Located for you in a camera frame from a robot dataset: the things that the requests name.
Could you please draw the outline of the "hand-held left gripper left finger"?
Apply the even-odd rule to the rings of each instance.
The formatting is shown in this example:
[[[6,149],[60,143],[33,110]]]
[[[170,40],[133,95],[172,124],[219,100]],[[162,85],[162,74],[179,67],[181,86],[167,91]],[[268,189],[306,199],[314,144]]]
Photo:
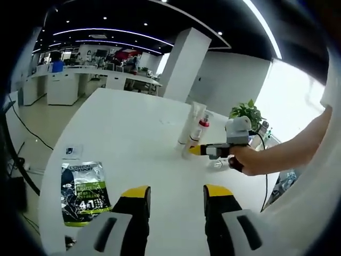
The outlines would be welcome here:
[[[109,212],[83,227],[65,255],[145,255],[151,187],[128,189]]]

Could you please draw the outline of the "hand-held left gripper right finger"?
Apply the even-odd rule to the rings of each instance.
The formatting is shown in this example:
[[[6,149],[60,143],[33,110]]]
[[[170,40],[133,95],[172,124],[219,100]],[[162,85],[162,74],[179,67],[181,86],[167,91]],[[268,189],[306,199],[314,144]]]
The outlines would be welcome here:
[[[227,188],[204,185],[204,214],[210,255],[269,255],[267,229]]]

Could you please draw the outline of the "person's right hand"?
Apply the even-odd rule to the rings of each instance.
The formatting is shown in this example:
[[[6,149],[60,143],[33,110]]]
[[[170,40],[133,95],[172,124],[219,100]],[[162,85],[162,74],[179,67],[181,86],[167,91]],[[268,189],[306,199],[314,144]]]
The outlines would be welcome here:
[[[257,175],[259,154],[249,146],[234,146],[230,148],[229,166],[248,176]]]

